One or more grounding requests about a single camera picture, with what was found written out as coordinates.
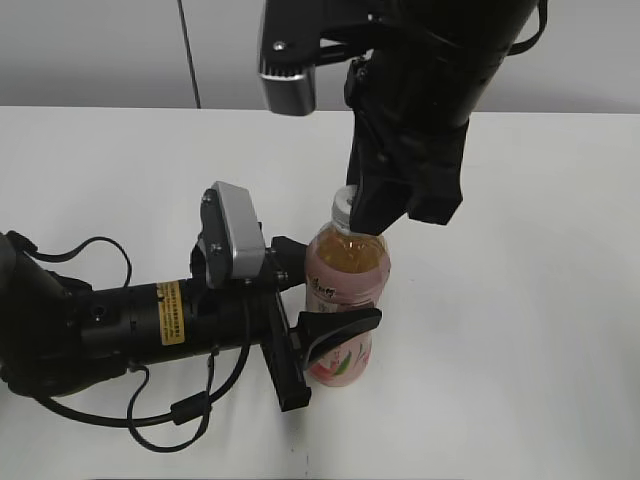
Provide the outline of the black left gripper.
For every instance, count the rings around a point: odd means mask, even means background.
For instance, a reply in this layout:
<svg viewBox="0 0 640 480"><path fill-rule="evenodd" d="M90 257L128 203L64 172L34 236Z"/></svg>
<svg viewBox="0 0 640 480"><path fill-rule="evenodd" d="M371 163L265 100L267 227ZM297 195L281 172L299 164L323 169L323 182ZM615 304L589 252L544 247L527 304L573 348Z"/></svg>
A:
<svg viewBox="0 0 640 480"><path fill-rule="evenodd" d="M185 342L159 346L151 363L166 362L258 344L283 412L309 404L311 389L303 369L356 336L376 329L378 308L335 313L301 312L297 322L300 361L289 338L289 323L280 293L306 281L307 245L276 236L257 277L228 280L220 288L206 284L205 258L199 246L190 257L192 277L180 282Z"/></svg>

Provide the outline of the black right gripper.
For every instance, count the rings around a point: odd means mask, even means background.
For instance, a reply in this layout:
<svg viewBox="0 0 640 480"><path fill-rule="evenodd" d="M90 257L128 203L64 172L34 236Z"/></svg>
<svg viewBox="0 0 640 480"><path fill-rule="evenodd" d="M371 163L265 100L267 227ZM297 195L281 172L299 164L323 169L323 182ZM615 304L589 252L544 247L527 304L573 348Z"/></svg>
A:
<svg viewBox="0 0 640 480"><path fill-rule="evenodd" d="M426 132L393 120L373 97L369 60L351 63L344 96L354 113L346 178L356 187L351 230L382 234L406 209L412 220L447 224L463 200L460 173L468 125Z"/></svg>

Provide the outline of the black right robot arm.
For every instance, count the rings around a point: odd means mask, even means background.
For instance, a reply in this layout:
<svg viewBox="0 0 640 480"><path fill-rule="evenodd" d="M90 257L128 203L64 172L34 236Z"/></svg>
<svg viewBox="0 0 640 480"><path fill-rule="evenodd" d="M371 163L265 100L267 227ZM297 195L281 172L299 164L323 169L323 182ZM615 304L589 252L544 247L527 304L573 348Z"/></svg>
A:
<svg viewBox="0 0 640 480"><path fill-rule="evenodd" d="M504 59L531 49L518 36L545 1L392 1L398 38L351 63L344 87L354 114L346 182L349 226L380 235L402 216L447 224L462 202L470 115Z"/></svg>

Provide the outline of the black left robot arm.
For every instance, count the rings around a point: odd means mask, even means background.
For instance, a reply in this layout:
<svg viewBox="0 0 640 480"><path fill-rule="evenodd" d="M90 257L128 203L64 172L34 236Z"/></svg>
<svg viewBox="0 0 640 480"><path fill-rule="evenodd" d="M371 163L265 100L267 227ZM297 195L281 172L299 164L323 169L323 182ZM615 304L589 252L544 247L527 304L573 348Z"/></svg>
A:
<svg viewBox="0 0 640 480"><path fill-rule="evenodd" d="M259 345L279 406L311 397L304 373L331 349L375 329L374 307L301 312L290 324L281 295L304 281L306 246L275 237L258 277L206 282L199 249L192 274L172 282L95 290L44 268L26 238L1 238L1 377L18 395L43 400L117 378L132 365Z"/></svg>

